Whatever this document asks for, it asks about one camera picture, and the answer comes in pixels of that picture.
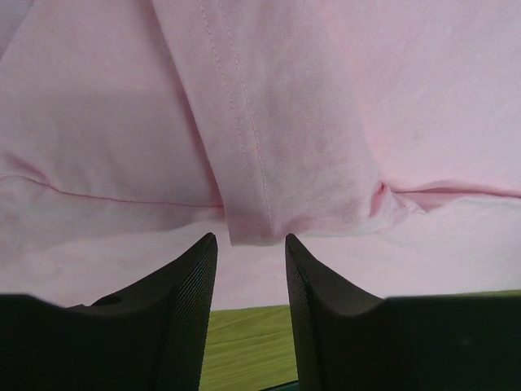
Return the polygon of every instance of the wooden table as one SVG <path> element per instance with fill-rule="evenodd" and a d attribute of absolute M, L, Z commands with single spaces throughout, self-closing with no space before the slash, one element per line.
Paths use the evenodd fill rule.
<path fill-rule="evenodd" d="M 259 391 L 296 378 L 288 305 L 211 313 L 201 390 Z"/>

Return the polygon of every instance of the seam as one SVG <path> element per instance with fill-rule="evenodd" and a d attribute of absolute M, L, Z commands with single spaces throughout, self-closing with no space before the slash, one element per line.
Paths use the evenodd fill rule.
<path fill-rule="evenodd" d="M 246 109 L 247 109 L 248 115 L 250 117 L 250 122 L 252 124 L 253 136 L 255 139 L 255 144 L 256 144 L 256 149 L 257 149 L 257 159 L 259 161 L 260 174 L 262 176 L 262 186 L 263 186 L 263 190 L 264 190 L 264 198 L 265 198 L 266 208 L 267 208 L 267 212 L 268 212 L 268 226 L 273 234 L 274 230 L 273 230 L 273 224 L 272 224 L 272 220 L 271 220 L 271 208 L 269 206 L 268 192 L 266 190 L 266 176 L 265 176 L 265 172 L 264 172 L 264 165 L 262 163 L 261 146 L 259 144 L 257 128 L 255 126 L 255 121 L 253 120 L 252 109 L 250 107 L 250 100 L 248 98 L 248 93 L 247 93 L 247 89 L 246 89 L 246 83 L 244 82 L 244 79 L 241 76 L 241 72 L 239 71 L 239 61 L 237 59 L 237 53 L 235 52 L 234 43 L 231 39 L 230 26 L 228 25 L 228 20 L 226 19 L 225 10 L 222 6 L 221 0 L 218 0 L 218 3 L 219 3 L 219 8 L 221 8 L 222 19 L 225 22 L 226 33 L 228 34 L 228 39 L 230 41 L 231 51 L 234 55 L 235 69 L 237 70 L 237 75 L 239 76 L 239 79 L 241 81 L 241 86 L 243 87 L 244 98 L 246 99 Z"/>
<path fill-rule="evenodd" d="M 209 27 L 208 21 L 206 19 L 206 14 L 204 13 L 203 1 L 202 0 L 199 0 L 199 7 L 201 9 L 201 14 L 203 15 L 204 25 L 206 26 L 206 32 L 208 33 L 208 37 L 210 39 L 210 44 L 212 45 L 213 58 L 215 60 L 217 68 L 219 69 L 219 73 L 221 74 L 222 84 L 225 87 L 226 96 L 228 98 L 228 103 L 230 105 L 230 110 L 231 110 L 231 113 L 232 113 L 232 117 L 234 118 L 235 130 L 236 130 L 237 136 L 239 138 L 239 146 L 241 148 L 241 152 L 243 153 L 243 161 L 244 161 L 244 165 L 245 165 L 245 168 L 246 168 L 248 181 L 250 183 L 250 191 L 252 193 L 252 200 L 254 200 L 255 199 L 255 192 L 253 191 L 253 178 L 252 178 L 252 174 L 250 172 L 250 165 L 249 165 L 249 163 L 247 161 L 246 149 L 244 147 L 243 135 L 241 134 L 241 131 L 240 131 L 240 128 L 239 128 L 239 120 L 237 119 L 237 112 L 235 111 L 234 104 L 233 104 L 233 102 L 231 100 L 230 90 L 228 89 L 228 85 L 227 85 L 226 80 L 225 80 L 225 75 L 224 75 L 224 73 L 222 71 L 221 61 L 219 60 L 219 56 L 217 55 L 217 50 L 215 48 L 215 44 L 213 43 L 212 32 L 210 31 L 210 27 Z"/>
<path fill-rule="evenodd" d="M 23 179 L 28 182 L 32 182 L 36 185 L 46 187 L 52 191 L 55 191 L 59 194 L 62 194 L 64 196 L 73 196 L 77 198 L 86 198 L 88 200 L 101 200 L 101 201 L 111 201 L 111 202 L 118 202 L 121 204 L 144 204 L 144 205 L 157 205 L 157 206 L 178 206 L 183 208 L 222 208 L 222 205 L 187 205 L 187 204 L 176 204 L 173 202 L 156 202 L 156 201 L 132 201 L 132 200 L 119 200 L 116 198 L 111 197 L 100 197 L 96 195 L 87 195 L 87 194 L 77 194 L 77 193 L 71 193 L 70 191 L 62 191 L 57 189 L 56 187 L 53 187 L 47 183 L 42 183 L 39 181 L 36 181 L 31 178 L 24 177 L 22 175 L 0 175 L 0 182 L 4 179 Z"/>

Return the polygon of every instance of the folded fabric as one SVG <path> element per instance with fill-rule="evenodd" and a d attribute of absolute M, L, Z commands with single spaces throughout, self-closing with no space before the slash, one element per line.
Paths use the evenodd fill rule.
<path fill-rule="evenodd" d="M 289 232 L 381 296 L 518 288 L 520 7 L 0 0 L 0 290 L 95 300 L 211 227 L 279 243 L 224 245 L 218 308 L 286 300 Z"/>

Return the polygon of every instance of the green wooden surface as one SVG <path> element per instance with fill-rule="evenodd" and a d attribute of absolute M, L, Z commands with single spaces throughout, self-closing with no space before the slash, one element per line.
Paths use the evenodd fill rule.
<path fill-rule="evenodd" d="M 259 391 L 296 380 L 289 306 L 210 315 L 203 391 Z"/>

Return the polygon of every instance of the pink cloth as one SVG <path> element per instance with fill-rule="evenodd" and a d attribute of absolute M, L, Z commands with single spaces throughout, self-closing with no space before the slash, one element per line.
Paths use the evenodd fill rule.
<path fill-rule="evenodd" d="M 206 231 L 216 309 L 287 301 L 288 232 L 380 296 L 521 288 L 519 2 L 13 4 L 0 290 L 88 304 Z"/>

